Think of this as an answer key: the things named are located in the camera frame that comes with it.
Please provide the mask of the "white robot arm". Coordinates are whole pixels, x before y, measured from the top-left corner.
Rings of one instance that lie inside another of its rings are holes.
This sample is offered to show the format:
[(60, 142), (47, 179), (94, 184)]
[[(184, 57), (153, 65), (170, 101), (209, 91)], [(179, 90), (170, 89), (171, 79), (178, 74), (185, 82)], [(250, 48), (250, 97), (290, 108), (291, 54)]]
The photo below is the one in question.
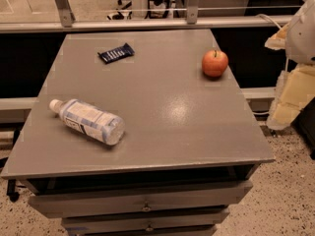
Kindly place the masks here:
[(315, 0), (306, 0), (289, 22), (285, 53), (295, 63), (315, 64)]

